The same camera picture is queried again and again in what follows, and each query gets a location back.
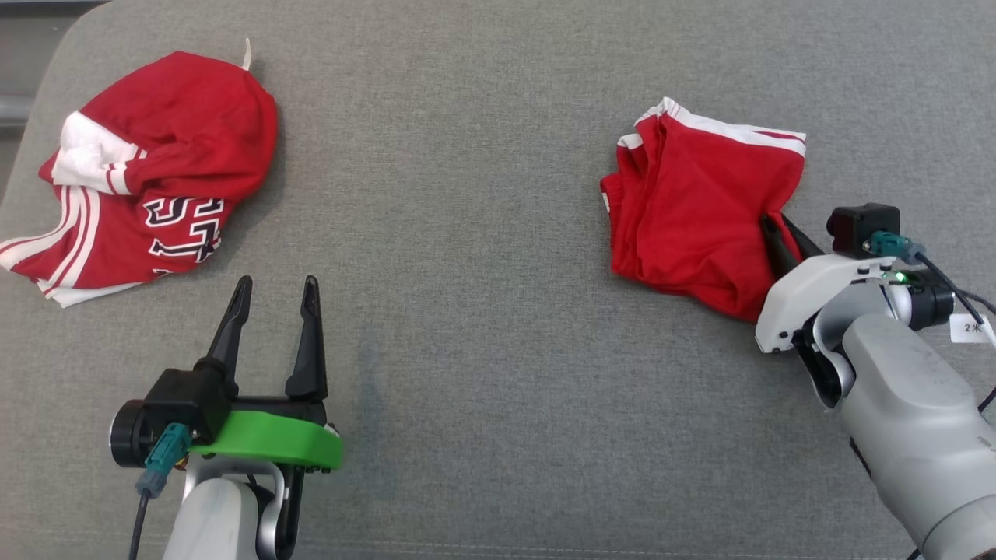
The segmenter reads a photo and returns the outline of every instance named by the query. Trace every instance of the gray fabric surface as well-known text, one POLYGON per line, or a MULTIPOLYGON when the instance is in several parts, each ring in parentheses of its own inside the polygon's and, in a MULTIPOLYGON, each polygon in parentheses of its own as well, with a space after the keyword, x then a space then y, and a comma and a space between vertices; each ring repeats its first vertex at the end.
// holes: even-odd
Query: gray fabric surface
MULTIPOLYGON (((124 557, 134 470, 107 427, 207 347, 236 279, 255 303, 245 393, 279 393, 306 274, 322 282, 344 468, 307 481, 295 558, 899 558, 803 367, 752 328, 609 271, 600 178, 664 95, 810 135, 793 219, 903 211, 950 274, 996 295, 996 8, 988 2, 142 1, 73 27, 0 205, 0 238, 58 204, 35 173, 62 119, 174 50, 276 97, 270 179, 192 274, 81 304, 0 275, 0 557, 124 557)), ((981 393, 991 354, 926 335, 981 393)), ((161 554, 180 478, 149 509, 161 554)))

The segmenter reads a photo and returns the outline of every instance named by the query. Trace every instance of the white label tag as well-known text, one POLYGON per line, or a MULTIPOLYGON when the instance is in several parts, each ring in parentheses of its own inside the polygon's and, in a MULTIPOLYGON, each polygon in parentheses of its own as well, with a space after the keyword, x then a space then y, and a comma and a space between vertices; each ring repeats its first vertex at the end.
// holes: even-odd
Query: white label tag
POLYGON ((948 320, 951 326, 951 342, 955 344, 988 344, 982 326, 967 313, 955 313, 948 320))

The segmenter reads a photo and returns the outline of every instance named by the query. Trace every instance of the black cable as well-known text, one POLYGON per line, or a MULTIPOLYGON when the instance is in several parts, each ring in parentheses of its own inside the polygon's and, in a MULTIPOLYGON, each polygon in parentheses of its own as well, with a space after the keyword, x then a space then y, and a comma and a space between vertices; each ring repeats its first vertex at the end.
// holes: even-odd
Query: black cable
POLYGON ((134 529, 131 531, 131 551, 128 552, 128 560, 138 558, 138 541, 141 540, 141 526, 145 522, 145 510, 148 508, 149 491, 145 489, 138 499, 138 513, 134 516, 134 529))
POLYGON ((965 290, 962 290, 961 293, 965 294, 965 297, 967 297, 968 299, 975 300, 981 303, 983 306, 985 306, 986 309, 989 310, 989 313, 992 313, 993 316, 996 316, 996 305, 993 305, 991 301, 987 300, 986 298, 978 294, 973 294, 972 292, 966 292, 965 290))
POLYGON ((931 262, 930 259, 928 259, 926 256, 923 255, 923 253, 916 253, 913 256, 915 256, 917 260, 922 262, 923 266, 929 268, 930 272, 933 272, 938 280, 943 282, 945 286, 947 286, 952 292, 954 292, 954 297, 958 298, 958 301, 960 301, 961 305, 964 306, 966 311, 968 311, 968 314, 972 316, 972 319, 975 320, 976 324, 981 325, 983 323, 982 316, 979 315, 979 312, 975 310, 975 306, 972 305, 972 302, 968 301, 968 298, 965 297, 965 292, 962 292, 961 289, 955 286, 954 282, 952 282, 951 279, 948 278, 946 274, 941 272, 940 269, 937 268, 936 264, 931 262))

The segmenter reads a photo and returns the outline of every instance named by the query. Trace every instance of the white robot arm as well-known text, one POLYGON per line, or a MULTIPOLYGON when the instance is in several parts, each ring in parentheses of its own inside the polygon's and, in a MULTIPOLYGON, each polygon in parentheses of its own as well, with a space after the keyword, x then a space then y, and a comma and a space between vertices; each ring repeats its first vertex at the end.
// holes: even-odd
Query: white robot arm
MULTIPOLYGON (((980 414, 992 396, 977 407, 968 384, 914 333, 947 322, 957 289, 869 254, 875 232, 898 234, 895 208, 835 211, 828 229, 841 254, 813 254, 815 244, 788 225, 808 258, 773 262, 784 276, 757 324, 761 351, 803 358, 882 503, 927 560, 996 559, 996 430, 980 414)), ((764 227, 771 249, 780 240, 764 227)))

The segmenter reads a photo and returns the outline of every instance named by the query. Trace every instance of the white stripe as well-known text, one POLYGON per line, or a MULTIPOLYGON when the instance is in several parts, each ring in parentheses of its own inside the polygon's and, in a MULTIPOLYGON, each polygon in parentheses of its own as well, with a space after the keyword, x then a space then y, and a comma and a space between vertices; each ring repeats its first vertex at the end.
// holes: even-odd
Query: white stripe
POLYGON ((76 255, 78 252, 80 252, 80 246, 83 245, 83 237, 84 237, 83 230, 87 226, 88 215, 87 215, 87 207, 83 203, 83 188, 77 185, 70 185, 68 187, 68 190, 69 190, 69 195, 72 197, 71 199, 75 200, 76 204, 80 208, 80 213, 77 216, 76 220, 77 223, 76 240, 73 242, 73 248, 70 249, 68 253, 66 253, 66 257, 63 258, 63 261, 61 263, 59 263, 59 267, 56 268, 56 271, 52 274, 52 276, 48 280, 46 280, 46 283, 49 284, 50 286, 55 284, 59 276, 63 273, 64 270, 66 270, 66 267, 69 266, 70 261, 73 260, 73 256, 76 255))
MULTIPOLYGON (((747 143, 751 145, 766 145, 770 147, 779 147, 782 149, 787 149, 794 151, 795 153, 805 156, 806 155, 806 145, 802 142, 805 135, 801 133, 789 133, 785 131, 776 131, 775 129, 762 129, 761 127, 751 127, 749 125, 729 125, 717 121, 716 119, 710 119, 708 117, 703 117, 689 112, 686 108, 679 105, 672 98, 664 98, 661 102, 649 110, 640 117, 636 123, 633 125, 638 125, 644 119, 649 119, 651 117, 662 117, 664 115, 670 116, 682 125, 689 127, 690 129, 696 129, 698 131, 703 131, 711 133, 714 135, 722 136, 731 140, 736 140, 742 143, 747 143), (786 135, 790 135, 794 138, 791 139, 776 139, 774 137, 769 137, 767 135, 762 135, 756 131, 766 131, 766 132, 778 132, 786 135)), ((618 145, 625 147, 636 147, 642 144, 642 139, 638 141, 632 138, 632 135, 627 135, 626 137, 620 138, 618 145)))
POLYGON ((108 184, 111 164, 122 166, 138 152, 137 145, 80 112, 66 118, 59 145, 52 166, 53 182, 88 186, 107 194, 114 194, 108 184))
POLYGON ((637 149, 638 147, 643 145, 643 137, 638 135, 637 133, 626 135, 620 138, 620 141, 616 142, 616 145, 627 147, 629 149, 637 149))
POLYGON ((249 38, 246 37, 246 54, 242 57, 242 70, 249 72, 252 65, 252 47, 249 46, 249 38))
POLYGON ((738 129, 746 129, 748 131, 754 131, 755 133, 775 133, 776 135, 786 135, 789 137, 797 138, 799 141, 806 141, 805 133, 793 133, 792 131, 783 131, 781 129, 768 129, 766 127, 755 127, 754 125, 731 125, 731 127, 736 127, 738 129))
POLYGON ((76 225, 79 211, 79 205, 75 203, 69 195, 68 188, 65 185, 62 185, 62 215, 59 216, 59 223, 62 225, 56 226, 56 228, 49 233, 38 237, 18 237, 16 239, 4 241, 0 244, 0 265, 7 270, 10 270, 14 267, 14 265, 22 260, 50 249, 53 245, 58 243, 59 240, 62 239, 74 225, 76 225), (20 244, 16 247, 5 250, 5 247, 10 247, 14 243, 20 244))
POLYGON ((90 253, 94 249, 94 241, 97 239, 97 230, 101 223, 101 196, 86 187, 80 187, 80 189, 83 191, 83 196, 90 200, 90 216, 87 218, 90 227, 87 228, 87 238, 83 241, 80 256, 73 262, 73 266, 69 268, 66 277, 59 284, 70 288, 75 286, 76 281, 80 279, 83 267, 86 266, 87 259, 90 258, 90 253))
MULTIPOLYGON (((138 284, 141 284, 141 282, 131 282, 129 284, 119 284, 118 286, 108 286, 107 288, 94 288, 87 290, 81 290, 79 288, 52 288, 52 291, 45 296, 45 299, 54 299, 59 302, 63 309, 66 309, 71 305, 76 305, 87 300, 117 294, 118 292, 132 288, 138 284)), ((38 287, 44 292, 45 290, 51 288, 51 285, 47 285, 44 282, 38 282, 38 287)))

